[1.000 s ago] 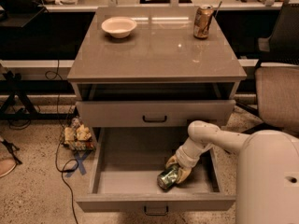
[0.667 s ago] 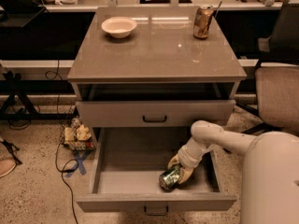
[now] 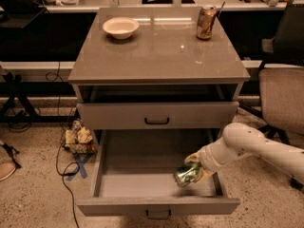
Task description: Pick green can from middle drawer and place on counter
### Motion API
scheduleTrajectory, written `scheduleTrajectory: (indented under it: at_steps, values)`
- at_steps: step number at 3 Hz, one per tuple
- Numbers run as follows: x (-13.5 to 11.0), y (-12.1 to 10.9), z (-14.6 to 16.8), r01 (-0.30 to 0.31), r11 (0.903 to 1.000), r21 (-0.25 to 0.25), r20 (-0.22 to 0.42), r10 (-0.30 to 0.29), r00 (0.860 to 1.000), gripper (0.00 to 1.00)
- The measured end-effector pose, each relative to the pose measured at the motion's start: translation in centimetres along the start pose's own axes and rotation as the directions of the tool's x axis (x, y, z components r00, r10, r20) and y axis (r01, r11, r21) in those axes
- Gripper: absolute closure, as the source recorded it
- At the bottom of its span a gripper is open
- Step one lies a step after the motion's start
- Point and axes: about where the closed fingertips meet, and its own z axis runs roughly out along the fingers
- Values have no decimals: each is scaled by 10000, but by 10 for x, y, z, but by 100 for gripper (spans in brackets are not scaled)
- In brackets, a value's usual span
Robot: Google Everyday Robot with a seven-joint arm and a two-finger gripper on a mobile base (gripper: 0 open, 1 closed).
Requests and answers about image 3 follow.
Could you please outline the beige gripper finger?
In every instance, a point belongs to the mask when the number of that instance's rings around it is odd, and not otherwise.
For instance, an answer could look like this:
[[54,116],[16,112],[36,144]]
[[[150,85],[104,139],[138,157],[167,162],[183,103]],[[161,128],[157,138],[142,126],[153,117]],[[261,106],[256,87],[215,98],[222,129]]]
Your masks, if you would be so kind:
[[200,168],[200,169],[195,171],[195,175],[191,179],[191,182],[198,183],[200,181],[206,181],[207,179],[209,179],[213,175],[214,175],[214,172],[211,172],[211,171],[205,170],[203,168]]
[[188,164],[190,162],[200,163],[200,154],[198,152],[192,153],[189,156],[187,156],[184,160],[185,164]]

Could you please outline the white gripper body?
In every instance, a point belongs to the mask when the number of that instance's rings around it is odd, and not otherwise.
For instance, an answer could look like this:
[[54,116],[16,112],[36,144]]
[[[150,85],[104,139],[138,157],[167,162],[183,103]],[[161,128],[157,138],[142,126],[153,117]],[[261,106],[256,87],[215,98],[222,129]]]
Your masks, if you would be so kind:
[[215,173],[228,162],[237,158],[237,151],[229,148],[223,139],[218,139],[205,145],[199,150],[199,161],[202,168],[209,172]]

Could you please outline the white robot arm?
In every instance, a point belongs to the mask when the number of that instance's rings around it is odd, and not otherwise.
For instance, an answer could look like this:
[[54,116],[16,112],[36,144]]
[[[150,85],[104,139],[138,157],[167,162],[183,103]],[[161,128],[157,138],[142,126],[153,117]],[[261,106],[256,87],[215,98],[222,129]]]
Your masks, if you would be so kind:
[[267,139],[260,131],[243,123],[229,123],[215,142],[189,155],[184,163],[200,164],[197,181],[204,181],[229,162],[255,155],[304,183],[304,150]]

